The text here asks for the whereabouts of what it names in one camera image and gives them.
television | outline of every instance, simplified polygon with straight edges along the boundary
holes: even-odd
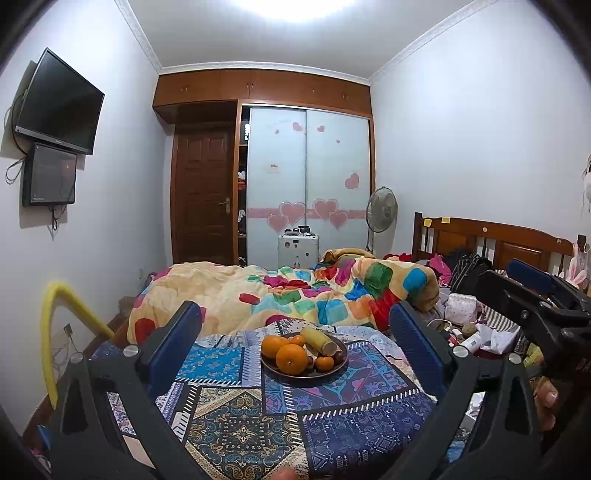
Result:
[[[25,91],[15,132],[92,155],[105,94],[46,48]]]

wooden frame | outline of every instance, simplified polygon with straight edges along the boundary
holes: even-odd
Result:
[[[171,242],[171,250],[173,251],[173,263],[178,263],[178,240],[177,240],[177,216],[176,216],[176,189],[174,186],[176,185],[176,172],[177,172],[177,153],[178,153],[178,138],[179,135],[194,132],[197,130],[211,130],[211,129],[228,129],[230,133],[230,140],[233,140],[234,144],[234,156],[236,154],[236,149],[238,148],[237,145],[239,143],[240,138],[236,140],[236,131],[232,131],[235,128],[234,122],[198,122],[193,124],[183,124],[183,125],[176,125],[174,129],[174,141],[173,141],[173,157],[170,163],[170,242]],[[240,134],[240,123],[238,123],[238,134]],[[228,154],[232,151],[231,148],[228,148]],[[238,167],[238,164],[232,165],[230,168],[233,169],[234,167]],[[230,193],[230,197],[232,198],[231,206],[230,206],[230,216],[232,219],[238,218],[238,211],[235,210],[235,203],[238,205],[238,192],[236,191],[238,185],[238,178],[237,173],[235,174],[236,178],[232,179],[232,191]],[[234,225],[235,221],[232,222],[232,232],[236,229],[236,235],[238,236],[238,226]],[[236,255],[238,251],[238,239],[232,240],[232,248],[233,248],[233,255],[235,257],[235,262],[238,261],[238,256]]]
[[[433,230],[432,247],[429,249],[429,231],[423,240],[423,229]],[[487,242],[495,241],[492,266],[505,270],[507,263],[518,258],[543,271],[550,268],[552,254],[560,255],[558,271],[564,271],[564,257],[572,257],[573,243],[539,230],[504,223],[485,222],[465,218],[426,218],[414,214],[413,260],[430,259],[434,253],[446,255],[456,248],[476,251],[478,238],[483,238],[483,252],[488,252]]]

yellow foam tube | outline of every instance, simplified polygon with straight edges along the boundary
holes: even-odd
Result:
[[[47,395],[51,406],[57,405],[56,379],[53,376],[51,357],[51,320],[56,298],[65,300],[74,315],[96,335],[104,335],[112,339],[115,334],[107,325],[99,320],[92,311],[84,305],[84,302],[76,295],[70,287],[64,283],[52,283],[45,292],[43,305],[41,306],[41,365],[43,377],[47,387]]]

colorful comforter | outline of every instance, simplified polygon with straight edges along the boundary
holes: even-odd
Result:
[[[202,308],[200,336],[252,330],[284,318],[384,331],[396,302],[408,300],[421,312],[437,303],[433,270],[369,257],[356,249],[329,250],[310,270],[267,271],[210,262],[174,265],[137,297],[128,340],[142,343],[156,327],[166,325],[185,300]]]

finger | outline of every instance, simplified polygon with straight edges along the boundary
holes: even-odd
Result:
[[[535,409],[538,413],[538,422],[540,424],[540,431],[547,432],[554,428],[556,423],[556,417],[552,411],[544,406],[543,401],[540,397],[535,398]]]
[[[293,468],[284,466],[275,472],[271,480],[297,480],[297,473]]]
[[[536,389],[536,396],[545,407],[552,408],[558,400],[558,390],[549,380],[543,382]]]

